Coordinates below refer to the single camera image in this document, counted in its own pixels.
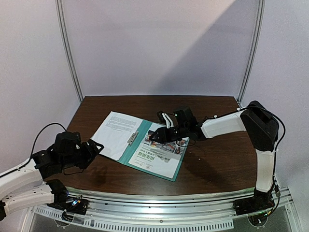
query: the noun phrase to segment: white paper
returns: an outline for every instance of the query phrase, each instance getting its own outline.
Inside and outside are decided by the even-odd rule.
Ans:
[[[149,140],[149,136],[162,125],[153,123],[129,163],[155,174],[173,178],[181,157],[184,155],[188,138],[178,142],[159,144]]]
[[[104,146],[101,155],[118,161],[128,146],[129,138],[141,123],[140,118],[110,112],[91,139]]]

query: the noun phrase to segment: white wall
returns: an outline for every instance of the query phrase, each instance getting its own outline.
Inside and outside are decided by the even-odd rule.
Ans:
[[[33,140],[50,122],[66,127],[79,106],[58,26],[55,1],[6,0],[0,7],[0,173],[30,156]],[[35,151],[61,128],[49,128]],[[20,230],[25,211],[0,222]]]
[[[63,1],[83,93],[236,96],[258,2]]]
[[[309,231],[309,1],[266,1],[243,105],[259,100],[286,124],[277,176]]]

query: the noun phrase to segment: brown wooden table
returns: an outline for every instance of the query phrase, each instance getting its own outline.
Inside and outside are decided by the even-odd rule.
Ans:
[[[107,96],[85,97],[69,131],[78,131],[88,140],[110,111],[158,122],[157,111],[173,112],[188,105],[202,120],[221,115],[238,105],[233,97],[210,96]],[[103,156],[97,156],[82,173],[57,174],[66,186],[102,192],[138,195],[183,195],[235,191],[254,187],[256,155],[246,132],[221,135],[188,147],[175,182],[171,182]]]

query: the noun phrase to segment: open folder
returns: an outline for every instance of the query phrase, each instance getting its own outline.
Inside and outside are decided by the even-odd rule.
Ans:
[[[92,140],[104,145],[101,155],[142,172],[175,181],[189,138],[165,144],[151,141],[152,133],[162,126],[111,112]]]

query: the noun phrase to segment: robotic arm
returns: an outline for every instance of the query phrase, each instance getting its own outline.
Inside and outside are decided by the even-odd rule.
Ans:
[[[158,112],[161,122],[169,125],[169,120]],[[175,127],[158,128],[151,140],[166,143],[189,137],[195,141],[211,139],[215,136],[247,131],[257,155],[257,181],[252,198],[234,202],[237,215],[265,210],[274,206],[271,192],[275,189],[280,195],[277,182],[274,181],[276,141],[279,124],[274,114],[267,111],[259,102],[252,101],[247,107],[223,115],[207,118],[198,122],[189,107],[180,107],[174,111],[178,125]]]
[[[59,180],[43,179],[74,166],[86,169],[103,148],[91,139],[81,143],[78,132],[63,132],[47,150],[34,153],[25,162],[1,173],[0,221],[12,212],[44,203],[63,210],[78,208],[78,212],[85,213],[86,200],[70,202],[68,191]],[[77,207],[81,201],[82,210]]]

